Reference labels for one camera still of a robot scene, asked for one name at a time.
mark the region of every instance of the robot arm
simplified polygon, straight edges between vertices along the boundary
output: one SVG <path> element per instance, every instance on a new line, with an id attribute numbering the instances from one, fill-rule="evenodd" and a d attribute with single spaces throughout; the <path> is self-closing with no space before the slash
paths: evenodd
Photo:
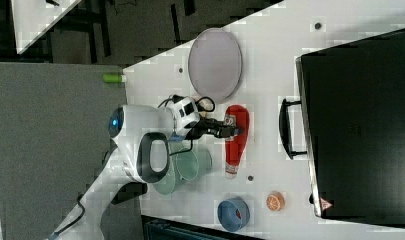
<path id="1" fill-rule="evenodd" d="M 118 149 L 79 203 L 51 235 L 50 240 L 104 240 L 102 215 L 122 186 L 130 182 L 154 183 L 169 168 L 168 141 L 196 140 L 204 134 L 229 138 L 235 126 L 204 118 L 190 97 L 173 96 L 167 107 L 125 105 L 109 120 L 109 136 Z"/>

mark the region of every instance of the green object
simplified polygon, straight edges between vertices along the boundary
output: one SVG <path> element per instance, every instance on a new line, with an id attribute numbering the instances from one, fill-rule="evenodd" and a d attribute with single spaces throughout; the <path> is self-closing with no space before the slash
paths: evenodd
<path id="1" fill-rule="evenodd" d="M 123 82 L 123 75 L 115 73 L 105 73 L 103 74 L 103 80 L 106 83 L 120 83 Z"/>
<path id="2" fill-rule="evenodd" d="M 190 152 L 179 153 L 176 156 L 177 170 L 182 178 L 187 181 L 194 180 L 208 173 L 212 167 L 212 159 L 209 151 L 198 146 Z"/>
<path id="3" fill-rule="evenodd" d="M 181 143 L 171 142 L 169 143 L 170 146 L 170 153 L 176 152 L 179 149 L 183 148 Z M 170 167 L 167 171 L 167 174 L 156 183 L 153 183 L 153 187 L 157 192 L 162 195 L 168 195 L 173 193 L 179 186 L 184 183 L 184 180 L 180 178 L 180 174 L 178 173 L 175 156 L 169 157 Z"/>

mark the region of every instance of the warning label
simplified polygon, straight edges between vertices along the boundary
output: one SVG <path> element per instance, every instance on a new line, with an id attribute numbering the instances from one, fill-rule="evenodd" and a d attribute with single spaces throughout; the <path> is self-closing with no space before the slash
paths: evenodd
<path id="1" fill-rule="evenodd" d="M 327 202 L 326 200 L 324 200 L 322 198 L 320 198 L 320 202 L 321 202 L 321 209 L 323 209 L 323 211 L 325 211 L 328 208 L 333 206 L 331 203 Z"/>

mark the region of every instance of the red plastic bottle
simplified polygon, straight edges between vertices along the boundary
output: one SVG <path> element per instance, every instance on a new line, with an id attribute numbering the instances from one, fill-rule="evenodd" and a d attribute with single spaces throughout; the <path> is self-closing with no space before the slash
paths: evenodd
<path id="1" fill-rule="evenodd" d="M 226 177 L 233 179 L 239 169 L 240 158 L 246 147 L 249 130 L 249 112 L 240 105 L 227 108 L 224 122 L 227 125 L 236 125 L 240 129 L 239 135 L 226 140 Z"/>

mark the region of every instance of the white plate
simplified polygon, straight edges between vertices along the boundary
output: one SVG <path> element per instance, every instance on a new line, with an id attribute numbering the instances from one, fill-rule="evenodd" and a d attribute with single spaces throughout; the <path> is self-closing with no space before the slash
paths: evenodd
<path id="1" fill-rule="evenodd" d="M 242 54 L 232 34 L 211 28 L 196 38 L 188 65 L 190 81 L 196 92 L 221 102 L 239 83 Z"/>

